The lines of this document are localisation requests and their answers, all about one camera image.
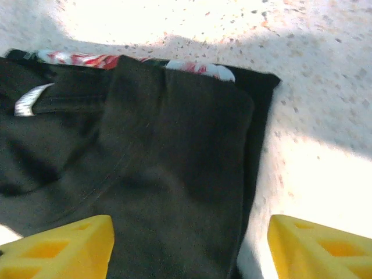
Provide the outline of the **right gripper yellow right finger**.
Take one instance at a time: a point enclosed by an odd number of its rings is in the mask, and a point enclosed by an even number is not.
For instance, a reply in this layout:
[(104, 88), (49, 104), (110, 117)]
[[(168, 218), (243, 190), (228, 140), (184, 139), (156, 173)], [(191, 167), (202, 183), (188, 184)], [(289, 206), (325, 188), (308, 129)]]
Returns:
[(279, 278), (371, 278), (371, 239), (282, 214), (267, 232)]

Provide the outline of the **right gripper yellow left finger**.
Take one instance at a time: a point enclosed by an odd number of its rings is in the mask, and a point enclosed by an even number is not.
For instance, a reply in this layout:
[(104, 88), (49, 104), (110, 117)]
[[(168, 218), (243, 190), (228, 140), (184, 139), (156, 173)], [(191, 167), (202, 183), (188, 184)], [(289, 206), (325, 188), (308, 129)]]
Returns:
[(97, 215), (1, 246), (1, 278), (106, 278), (112, 219)]

